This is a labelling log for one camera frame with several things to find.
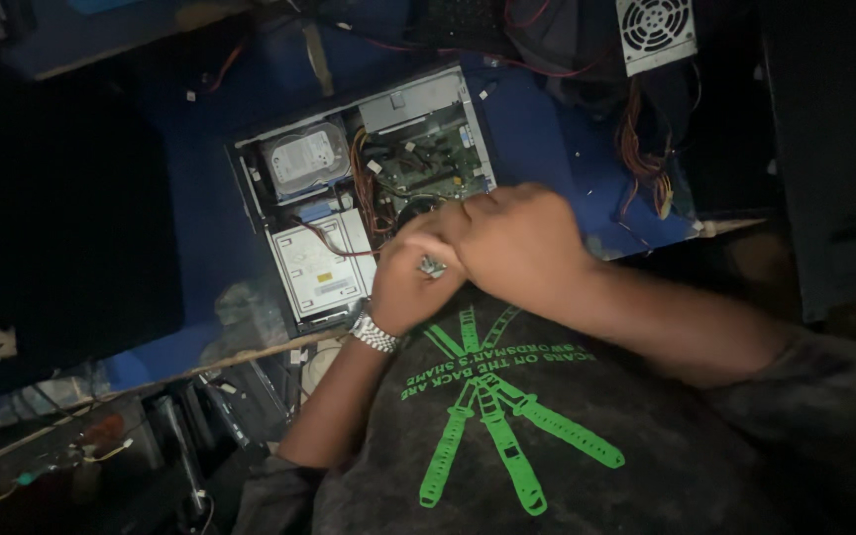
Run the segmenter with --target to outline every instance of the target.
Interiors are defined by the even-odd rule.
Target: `blue painted surface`
[[[422,53],[388,51],[339,30],[321,28],[321,34],[337,92],[372,86],[425,59]],[[580,228],[600,238],[605,248],[625,254],[644,250],[615,223],[631,181],[615,159],[612,126],[560,107],[528,70],[482,68],[473,54],[463,54],[462,63],[490,128],[499,183],[547,184],[571,201]],[[496,90],[481,101],[478,93],[492,80]],[[273,268],[267,245],[245,218],[222,143],[240,128],[321,99],[298,23],[259,39],[241,54],[220,91],[200,95],[197,102],[187,102],[183,88],[153,73],[146,83],[144,108],[167,149],[187,326],[109,359],[114,390],[196,366],[200,351],[220,331],[214,300],[227,286]],[[661,222],[638,200],[627,220],[654,247],[682,240],[688,232],[685,221]]]

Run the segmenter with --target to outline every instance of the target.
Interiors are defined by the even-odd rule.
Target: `forearm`
[[[388,363],[389,355],[350,337],[279,443],[277,456],[312,468],[331,468],[344,461],[365,426]]]
[[[585,272],[573,295],[545,315],[694,386],[745,380],[791,338],[787,327],[745,304],[614,265]]]

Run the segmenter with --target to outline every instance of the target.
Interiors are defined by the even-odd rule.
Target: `man's right hand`
[[[567,201],[535,184],[446,203],[440,226],[444,244],[423,234],[407,241],[462,267],[494,297],[544,316],[564,299],[564,287],[602,264],[583,248]]]

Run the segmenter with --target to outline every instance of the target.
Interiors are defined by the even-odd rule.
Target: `silver watch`
[[[398,338],[378,328],[372,321],[372,316],[363,311],[359,319],[352,325],[353,336],[362,340],[368,347],[372,347],[383,353],[394,353],[398,348]]]

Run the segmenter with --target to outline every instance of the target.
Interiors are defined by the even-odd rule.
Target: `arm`
[[[544,188],[448,203],[441,225],[450,245],[419,234],[408,241],[461,266],[495,297],[629,349],[686,383],[747,379],[789,343],[784,327],[744,304],[596,260],[570,205]]]
[[[370,314],[374,324],[393,336],[400,337],[431,317],[464,283],[457,267],[437,279],[422,272],[425,250],[404,243],[415,231],[430,235],[436,215],[424,214],[406,225],[378,262]],[[312,468],[332,468],[347,459],[358,444],[378,380],[390,362],[389,354],[350,337],[279,443],[277,456]]]

